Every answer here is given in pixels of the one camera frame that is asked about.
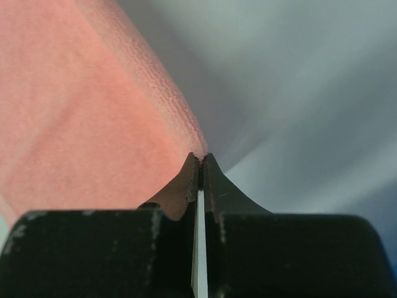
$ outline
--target pink fabric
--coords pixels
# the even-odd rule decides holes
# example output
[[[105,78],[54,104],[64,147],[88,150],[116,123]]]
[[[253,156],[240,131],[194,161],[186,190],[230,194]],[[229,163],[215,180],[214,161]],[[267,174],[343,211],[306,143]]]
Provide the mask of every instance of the pink fabric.
[[[113,0],[0,0],[0,212],[135,208],[206,144]]]

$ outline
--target metal jaw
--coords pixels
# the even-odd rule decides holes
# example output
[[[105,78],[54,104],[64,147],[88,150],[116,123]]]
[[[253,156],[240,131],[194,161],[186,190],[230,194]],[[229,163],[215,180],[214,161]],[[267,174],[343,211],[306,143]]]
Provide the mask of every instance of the metal jaw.
[[[396,297],[372,226],[272,214],[212,154],[137,210],[39,210],[12,228],[0,297]]]

